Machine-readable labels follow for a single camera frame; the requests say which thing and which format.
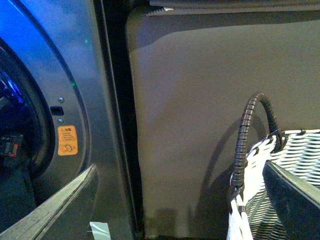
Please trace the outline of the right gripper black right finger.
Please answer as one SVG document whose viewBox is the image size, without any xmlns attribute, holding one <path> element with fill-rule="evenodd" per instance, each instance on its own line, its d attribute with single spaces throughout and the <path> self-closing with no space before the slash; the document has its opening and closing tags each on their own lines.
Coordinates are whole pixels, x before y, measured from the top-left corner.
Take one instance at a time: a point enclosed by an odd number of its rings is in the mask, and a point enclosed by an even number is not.
<svg viewBox="0 0 320 240">
<path fill-rule="evenodd" d="M 320 238 L 320 189 L 279 165 L 265 162 L 267 195 L 290 240 Z"/>
</svg>

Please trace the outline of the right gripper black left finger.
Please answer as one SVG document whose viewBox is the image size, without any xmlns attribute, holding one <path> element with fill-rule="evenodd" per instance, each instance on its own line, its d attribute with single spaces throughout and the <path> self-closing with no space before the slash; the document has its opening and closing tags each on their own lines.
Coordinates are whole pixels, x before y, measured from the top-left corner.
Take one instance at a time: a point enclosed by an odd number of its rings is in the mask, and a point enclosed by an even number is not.
<svg viewBox="0 0 320 240">
<path fill-rule="evenodd" d="M 0 234 L 2 240 L 84 240 L 98 191 L 92 164 L 30 214 Z"/>
</svg>

